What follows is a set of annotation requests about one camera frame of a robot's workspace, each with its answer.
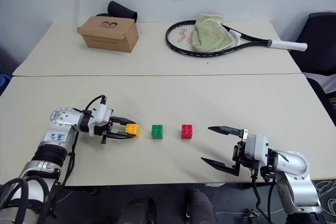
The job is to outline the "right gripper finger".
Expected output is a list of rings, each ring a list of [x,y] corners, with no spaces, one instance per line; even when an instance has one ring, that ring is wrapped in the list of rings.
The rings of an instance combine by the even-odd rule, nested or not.
[[[243,137],[244,129],[236,129],[229,126],[210,126],[208,127],[209,130],[224,134],[224,135],[236,135],[238,137]]]
[[[219,170],[221,172],[225,172],[234,176],[239,176],[240,171],[240,165],[236,163],[232,167],[226,166],[224,163],[201,157],[201,160],[203,160],[205,163],[209,164],[211,167],[215,168],[216,170]]]

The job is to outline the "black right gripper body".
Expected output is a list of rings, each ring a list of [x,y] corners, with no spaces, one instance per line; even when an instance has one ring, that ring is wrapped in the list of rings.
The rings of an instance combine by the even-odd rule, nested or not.
[[[239,176],[240,165],[247,167],[251,171],[251,176],[258,175],[259,161],[254,158],[254,145],[251,136],[248,136],[247,129],[241,129],[239,137],[242,139],[234,146],[233,161],[235,165],[232,166],[233,175]]]

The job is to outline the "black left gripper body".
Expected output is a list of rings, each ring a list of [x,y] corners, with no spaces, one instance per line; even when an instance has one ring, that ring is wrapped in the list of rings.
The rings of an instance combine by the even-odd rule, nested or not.
[[[113,123],[112,123],[112,117],[109,117],[107,122],[102,123],[95,123],[94,124],[94,135],[101,136],[101,144],[107,143],[107,138],[112,138],[113,133],[111,132]]]

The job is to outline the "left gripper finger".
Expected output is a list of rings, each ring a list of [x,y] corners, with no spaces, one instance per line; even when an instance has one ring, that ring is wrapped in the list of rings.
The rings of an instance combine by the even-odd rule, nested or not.
[[[113,138],[113,139],[128,139],[135,137],[134,134],[126,133],[126,132],[109,132],[107,133],[107,138]]]
[[[136,124],[136,122],[126,119],[126,118],[121,118],[117,116],[112,117],[112,123],[118,123],[120,125],[127,125],[127,124]]]

